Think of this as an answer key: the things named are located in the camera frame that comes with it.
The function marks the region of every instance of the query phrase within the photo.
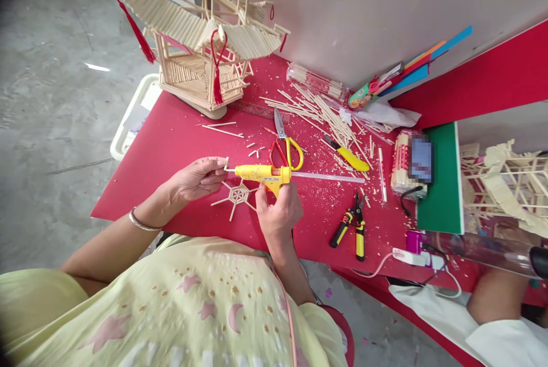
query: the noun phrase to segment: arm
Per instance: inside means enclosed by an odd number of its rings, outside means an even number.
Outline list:
[[[135,218],[147,227],[166,225],[189,202],[219,190],[225,158],[203,158],[177,172],[142,204]],[[158,235],[135,226],[124,215],[80,247],[62,265],[92,296],[135,263]]]
[[[274,269],[285,290],[297,305],[315,303],[307,276],[297,258],[291,238],[291,229],[303,216],[303,206],[297,193],[297,184],[282,185],[276,204],[269,205],[263,185],[255,195],[257,215],[272,256]]]
[[[528,284],[527,277],[489,269],[468,300],[468,312],[480,325],[497,320],[519,320]]]

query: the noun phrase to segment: yellow glue gun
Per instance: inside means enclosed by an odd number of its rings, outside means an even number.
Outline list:
[[[227,169],[227,171],[233,171],[236,176],[240,176],[244,180],[264,183],[276,198],[280,192],[280,186],[291,181],[291,168],[287,166],[275,168],[270,165],[243,164],[242,166],[236,166],[234,170]]]

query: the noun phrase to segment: bracelet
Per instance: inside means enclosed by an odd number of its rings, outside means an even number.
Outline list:
[[[135,211],[136,207],[133,208],[133,210],[130,211],[130,214],[128,217],[130,218],[130,222],[135,224],[137,227],[139,227],[141,230],[145,231],[161,231],[162,227],[147,227],[144,224],[140,223],[136,218],[133,212]]]

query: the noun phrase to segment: concrete floor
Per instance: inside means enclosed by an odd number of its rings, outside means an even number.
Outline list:
[[[157,66],[115,0],[1,0],[0,38],[0,270],[54,268],[106,225],[89,214],[118,165],[110,141],[139,81]],[[326,266],[305,266],[323,302],[347,316],[356,366],[458,366]]]

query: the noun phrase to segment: woman's left hand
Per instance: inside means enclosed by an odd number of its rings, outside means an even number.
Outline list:
[[[172,202],[186,204],[218,191],[227,178],[226,162],[226,158],[210,156],[179,170],[163,184],[168,188]]]

